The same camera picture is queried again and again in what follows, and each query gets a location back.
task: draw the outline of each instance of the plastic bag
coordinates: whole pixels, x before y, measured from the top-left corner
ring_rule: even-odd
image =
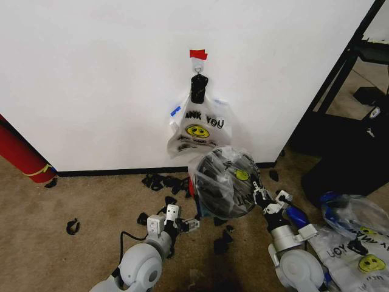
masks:
[[[389,238],[370,229],[350,229],[365,250],[354,249],[350,239],[336,231],[315,226],[318,235],[309,239],[333,281],[343,292],[389,291]]]
[[[194,192],[221,219],[240,217],[254,208],[253,179],[260,182],[254,160],[244,150],[216,147],[189,163]]]
[[[170,124],[175,131],[168,142],[171,157],[193,150],[208,152],[218,145],[230,144],[229,106],[205,96],[207,82],[207,77],[195,75],[183,109],[179,106],[171,113]]]
[[[338,195],[327,193],[321,197],[323,217],[337,232],[354,239],[356,235],[349,230],[374,229],[389,234],[389,216],[368,198],[357,195]]]

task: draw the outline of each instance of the red object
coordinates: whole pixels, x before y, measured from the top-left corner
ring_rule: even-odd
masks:
[[[189,178],[189,194],[195,198],[195,188],[193,187],[193,182],[192,180]]]
[[[201,60],[206,60],[208,54],[205,53],[205,50],[189,50],[190,58],[197,58]]]
[[[36,183],[52,179],[55,171],[51,165],[11,129],[11,126],[0,115],[0,155]]]

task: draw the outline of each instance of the yellow tape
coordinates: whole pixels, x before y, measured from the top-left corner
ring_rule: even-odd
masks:
[[[49,169],[49,167],[52,167],[50,164],[46,164],[40,171],[38,172],[35,172],[35,173],[31,173],[30,175],[26,174],[26,173],[23,173],[24,175],[27,175],[27,176],[34,176],[34,175],[39,175],[40,173],[45,173],[47,172],[47,169]]]

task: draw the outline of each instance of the blue tape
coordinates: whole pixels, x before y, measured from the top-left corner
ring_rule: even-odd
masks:
[[[180,109],[181,109],[181,107],[178,106],[174,111],[172,111],[172,112],[170,113],[170,115],[171,115],[172,117],[174,117],[174,115],[175,115]]]

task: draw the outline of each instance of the white wall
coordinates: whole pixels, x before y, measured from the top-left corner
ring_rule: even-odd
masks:
[[[363,35],[364,40],[389,44],[389,1],[385,1]]]
[[[187,165],[169,113],[206,49],[233,144],[272,162],[372,3],[2,1],[0,113],[59,171]]]

